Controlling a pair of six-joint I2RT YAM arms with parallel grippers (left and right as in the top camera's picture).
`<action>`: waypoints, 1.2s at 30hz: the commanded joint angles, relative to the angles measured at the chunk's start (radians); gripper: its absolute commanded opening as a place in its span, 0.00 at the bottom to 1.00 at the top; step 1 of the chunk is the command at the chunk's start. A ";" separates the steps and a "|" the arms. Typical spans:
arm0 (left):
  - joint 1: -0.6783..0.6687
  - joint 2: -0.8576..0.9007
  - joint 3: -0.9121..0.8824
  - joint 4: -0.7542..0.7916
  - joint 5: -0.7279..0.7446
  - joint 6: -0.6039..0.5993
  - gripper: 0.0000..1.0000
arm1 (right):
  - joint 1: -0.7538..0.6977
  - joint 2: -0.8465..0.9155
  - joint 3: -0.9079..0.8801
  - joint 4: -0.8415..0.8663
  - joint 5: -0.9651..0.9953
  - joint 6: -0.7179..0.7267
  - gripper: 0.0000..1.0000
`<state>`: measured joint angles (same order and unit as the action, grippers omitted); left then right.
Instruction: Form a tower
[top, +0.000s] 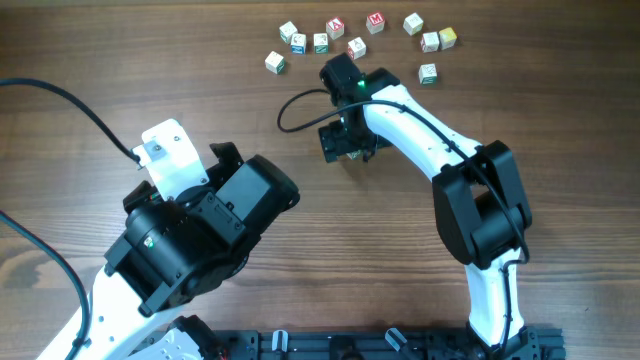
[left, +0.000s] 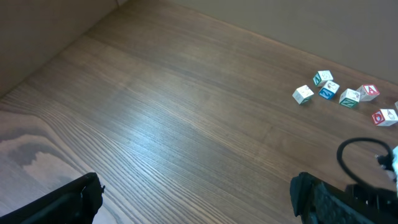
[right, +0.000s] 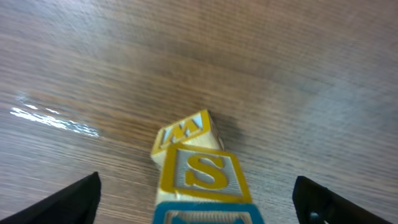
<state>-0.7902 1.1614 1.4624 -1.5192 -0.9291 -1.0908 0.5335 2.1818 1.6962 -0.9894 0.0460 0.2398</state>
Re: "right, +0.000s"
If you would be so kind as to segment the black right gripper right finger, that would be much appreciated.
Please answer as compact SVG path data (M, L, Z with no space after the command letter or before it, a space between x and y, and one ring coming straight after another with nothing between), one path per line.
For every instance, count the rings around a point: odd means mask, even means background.
M292 200L300 224L392 224L302 175Z

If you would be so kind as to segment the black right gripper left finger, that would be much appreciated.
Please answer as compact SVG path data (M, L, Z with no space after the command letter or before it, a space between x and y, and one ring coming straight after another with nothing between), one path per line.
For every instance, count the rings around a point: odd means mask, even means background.
M101 181L94 172L1 220L1 224L93 224L100 198Z

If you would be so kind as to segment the brown ball picture block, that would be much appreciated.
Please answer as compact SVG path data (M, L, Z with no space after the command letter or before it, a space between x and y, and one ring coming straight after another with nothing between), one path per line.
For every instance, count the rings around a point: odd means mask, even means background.
M153 224L264 224L252 203L162 202L156 206Z

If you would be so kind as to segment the plant picture wooden block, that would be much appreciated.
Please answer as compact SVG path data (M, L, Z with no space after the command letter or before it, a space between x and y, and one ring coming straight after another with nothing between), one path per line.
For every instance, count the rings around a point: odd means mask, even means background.
M165 150L155 204L251 203L238 157L230 152L176 144Z

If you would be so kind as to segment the red U letter block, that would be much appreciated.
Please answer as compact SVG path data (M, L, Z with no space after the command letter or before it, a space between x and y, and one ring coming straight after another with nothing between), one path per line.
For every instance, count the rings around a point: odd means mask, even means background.
M150 156L161 169L169 146L181 143L224 151L224 144L208 110L201 110L159 129Z

